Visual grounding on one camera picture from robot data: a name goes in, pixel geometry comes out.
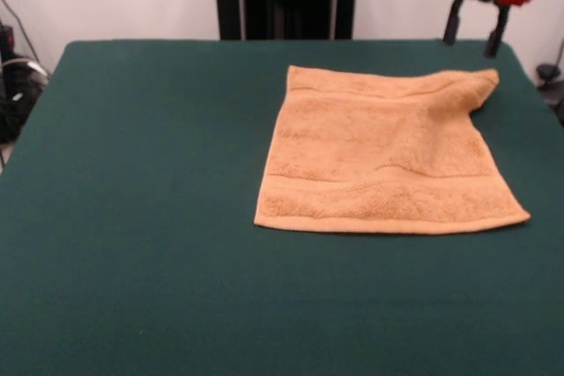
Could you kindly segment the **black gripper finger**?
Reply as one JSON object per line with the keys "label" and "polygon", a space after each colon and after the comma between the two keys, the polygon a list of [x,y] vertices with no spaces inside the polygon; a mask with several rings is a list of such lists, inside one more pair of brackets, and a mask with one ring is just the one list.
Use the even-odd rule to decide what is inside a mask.
{"label": "black gripper finger", "polygon": [[485,57],[497,56],[497,53],[501,46],[503,35],[506,30],[506,26],[508,23],[508,16],[511,9],[510,4],[500,4],[498,2],[495,2],[494,5],[497,7],[498,10],[497,22],[493,31],[490,32],[490,35],[488,37],[484,51]]}
{"label": "black gripper finger", "polygon": [[450,7],[447,24],[445,27],[442,41],[445,45],[453,45],[456,41],[458,28],[460,25],[459,12],[464,0],[453,0]]}

